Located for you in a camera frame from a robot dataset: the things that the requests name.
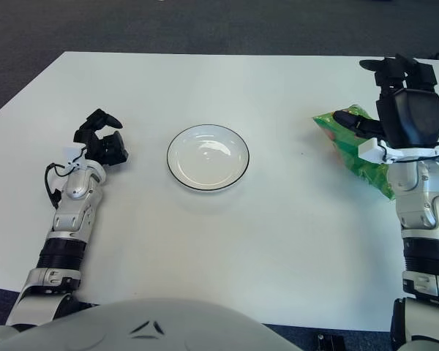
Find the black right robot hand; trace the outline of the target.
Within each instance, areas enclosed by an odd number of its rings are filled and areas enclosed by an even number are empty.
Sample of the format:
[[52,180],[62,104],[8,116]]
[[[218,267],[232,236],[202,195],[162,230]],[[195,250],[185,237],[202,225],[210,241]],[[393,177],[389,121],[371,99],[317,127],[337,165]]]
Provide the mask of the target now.
[[380,88],[376,108],[379,119],[371,120],[344,110],[334,120],[358,137],[374,137],[391,148],[429,148],[439,140],[438,84],[432,65],[397,54],[394,58],[365,59],[360,66],[374,73]]

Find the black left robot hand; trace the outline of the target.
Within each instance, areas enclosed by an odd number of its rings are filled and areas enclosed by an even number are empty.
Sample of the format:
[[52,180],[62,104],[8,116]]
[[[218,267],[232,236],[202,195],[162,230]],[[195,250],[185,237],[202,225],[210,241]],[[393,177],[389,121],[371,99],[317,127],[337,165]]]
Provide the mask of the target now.
[[[104,127],[112,127],[116,131],[111,135],[98,138],[96,131]],[[101,165],[118,165],[128,159],[128,151],[118,129],[121,122],[101,109],[96,109],[86,121],[75,131],[73,141],[86,147],[85,158],[96,161]]]

